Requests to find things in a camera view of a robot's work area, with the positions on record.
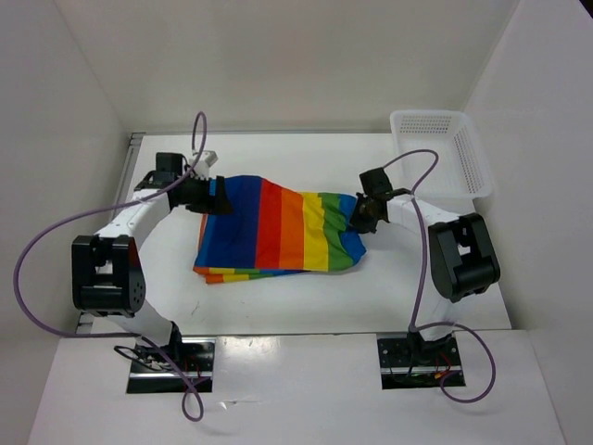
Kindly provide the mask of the white plastic basket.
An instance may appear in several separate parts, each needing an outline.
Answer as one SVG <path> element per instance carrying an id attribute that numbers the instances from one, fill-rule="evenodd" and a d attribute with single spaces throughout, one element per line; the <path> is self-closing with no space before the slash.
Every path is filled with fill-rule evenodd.
<path id="1" fill-rule="evenodd" d="M 434 170 L 417 190 L 420 197 L 477 199 L 491 195 L 493 182 L 486 153 L 468 115 L 408 109 L 392 112 L 389 121 L 398 155 L 428 149 L 439 156 Z"/>

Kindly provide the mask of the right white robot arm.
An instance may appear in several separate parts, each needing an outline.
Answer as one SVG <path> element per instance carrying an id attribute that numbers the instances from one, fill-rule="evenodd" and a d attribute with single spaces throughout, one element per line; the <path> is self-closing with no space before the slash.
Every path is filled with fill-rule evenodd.
<path id="1" fill-rule="evenodd" d="M 501 270 L 486 222 L 477 213 L 460 215 L 414 197 L 407 189 L 357 194 L 349 225 L 374 233 L 380 221 L 393 223 L 421 240 L 421 270 L 412 306 L 406 351 L 410 365 L 427 364 L 460 325 L 454 305 L 484 294 Z"/>

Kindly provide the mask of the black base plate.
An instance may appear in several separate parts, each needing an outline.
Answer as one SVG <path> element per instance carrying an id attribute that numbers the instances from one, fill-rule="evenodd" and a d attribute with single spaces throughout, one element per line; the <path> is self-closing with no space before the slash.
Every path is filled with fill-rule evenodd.
<path id="1" fill-rule="evenodd" d="M 184 337 L 170 357 L 199 392 L 211 392 L 216 339 Z M 187 385 L 163 357 L 151 347 L 115 346 L 114 351 L 130 363 L 128 394 L 184 393 Z"/>
<path id="2" fill-rule="evenodd" d="M 382 389 L 464 387 L 461 356 L 452 335 L 425 341 L 420 334 L 376 338 Z"/>

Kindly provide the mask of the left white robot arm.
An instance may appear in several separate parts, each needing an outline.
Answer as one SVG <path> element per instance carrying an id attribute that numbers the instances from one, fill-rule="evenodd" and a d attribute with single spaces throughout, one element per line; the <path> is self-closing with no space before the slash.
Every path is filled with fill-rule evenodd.
<path id="1" fill-rule="evenodd" d="M 177 172 L 149 172 L 134 188 L 132 202 L 94 235 L 79 235 L 71 245 L 72 299 L 76 309 L 106 317 L 152 359 L 171 371 L 182 365 L 185 348 L 176 323 L 146 301 L 147 284 L 140 247 L 177 207 L 194 213 L 232 212 L 225 179 L 182 177 Z"/>

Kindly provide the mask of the rainbow striped shorts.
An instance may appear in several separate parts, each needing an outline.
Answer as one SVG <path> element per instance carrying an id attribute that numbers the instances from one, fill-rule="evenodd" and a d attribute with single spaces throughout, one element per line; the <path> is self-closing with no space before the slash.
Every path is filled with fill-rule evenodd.
<path id="1" fill-rule="evenodd" d="M 233 211 L 202 219 L 194 271 L 209 285 L 296 273 L 341 273 L 366 253 L 351 195 L 297 192 L 263 177 L 225 181 Z"/>

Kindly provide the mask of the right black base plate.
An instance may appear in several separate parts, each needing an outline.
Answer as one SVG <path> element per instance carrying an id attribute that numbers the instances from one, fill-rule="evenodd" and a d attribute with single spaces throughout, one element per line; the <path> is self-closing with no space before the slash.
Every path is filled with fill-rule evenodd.
<path id="1" fill-rule="evenodd" d="M 425 341 L 420 334 L 376 338 L 382 389 L 464 387 L 461 356 L 452 335 Z"/>

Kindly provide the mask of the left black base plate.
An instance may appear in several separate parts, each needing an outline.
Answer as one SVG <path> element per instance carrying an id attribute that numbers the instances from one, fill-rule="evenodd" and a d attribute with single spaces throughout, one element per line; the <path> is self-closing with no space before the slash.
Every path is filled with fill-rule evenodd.
<path id="1" fill-rule="evenodd" d="M 199 392 L 211 392 L 216 339 L 184 337 L 170 357 Z M 130 363 L 128 394 L 184 393 L 187 385 L 163 357 L 151 347 L 115 346 L 114 351 Z"/>

